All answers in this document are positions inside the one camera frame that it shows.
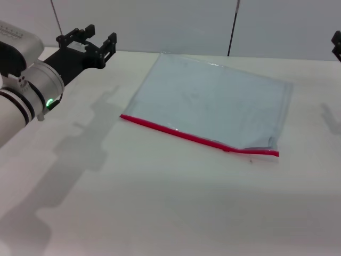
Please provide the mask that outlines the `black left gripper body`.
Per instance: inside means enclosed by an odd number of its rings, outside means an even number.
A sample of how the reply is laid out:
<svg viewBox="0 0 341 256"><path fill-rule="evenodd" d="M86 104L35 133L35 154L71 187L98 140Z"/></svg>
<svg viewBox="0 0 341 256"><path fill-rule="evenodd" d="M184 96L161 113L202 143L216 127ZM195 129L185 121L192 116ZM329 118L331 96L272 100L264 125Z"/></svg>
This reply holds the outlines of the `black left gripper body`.
<svg viewBox="0 0 341 256"><path fill-rule="evenodd" d="M84 70L90 68L103 69L105 67L106 48L103 46L98 48L90 43L85 49L85 52L80 52L67 46L60 47L44 60L44 63L52 67L61 77L64 86L67 86Z"/></svg>

